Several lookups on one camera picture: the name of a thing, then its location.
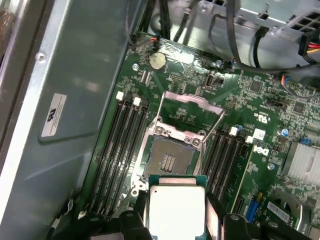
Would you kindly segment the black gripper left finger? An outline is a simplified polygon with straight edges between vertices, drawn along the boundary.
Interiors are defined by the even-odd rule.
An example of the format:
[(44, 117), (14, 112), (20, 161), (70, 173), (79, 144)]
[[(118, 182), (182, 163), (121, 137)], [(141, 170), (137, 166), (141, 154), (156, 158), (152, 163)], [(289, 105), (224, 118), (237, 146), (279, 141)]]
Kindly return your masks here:
[(107, 219), (101, 214), (89, 213), (59, 232), (53, 233), (55, 240), (150, 240), (152, 235), (144, 224), (148, 192), (140, 190), (131, 210)]

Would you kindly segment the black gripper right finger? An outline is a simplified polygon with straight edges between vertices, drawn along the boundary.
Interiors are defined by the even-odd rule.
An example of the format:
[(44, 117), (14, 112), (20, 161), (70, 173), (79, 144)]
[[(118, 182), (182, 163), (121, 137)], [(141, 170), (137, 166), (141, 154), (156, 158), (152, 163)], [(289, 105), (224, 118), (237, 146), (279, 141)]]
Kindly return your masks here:
[(226, 213), (212, 193), (206, 194), (205, 225), (213, 240), (304, 240), (305, 236), (284, 223), (267, 221), (255, 226), (245, 218)]

